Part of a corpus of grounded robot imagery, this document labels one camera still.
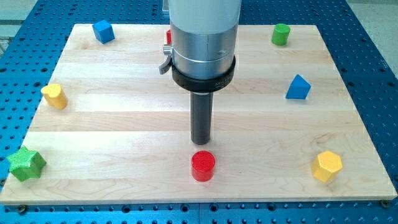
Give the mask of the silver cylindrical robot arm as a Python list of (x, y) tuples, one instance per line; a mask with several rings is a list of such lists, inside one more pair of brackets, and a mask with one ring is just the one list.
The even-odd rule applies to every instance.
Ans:
[(169, 0), (172, 41), (163, 46), (161, 74), (180, 87), (207, 94), (233, 78), (241, 0)]

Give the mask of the red block behind arm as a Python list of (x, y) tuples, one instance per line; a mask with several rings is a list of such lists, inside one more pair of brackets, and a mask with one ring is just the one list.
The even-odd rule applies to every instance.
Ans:
[(166, 32), (166, 43), (167, 45), (172, 43), (172, 32), (170, 29)]

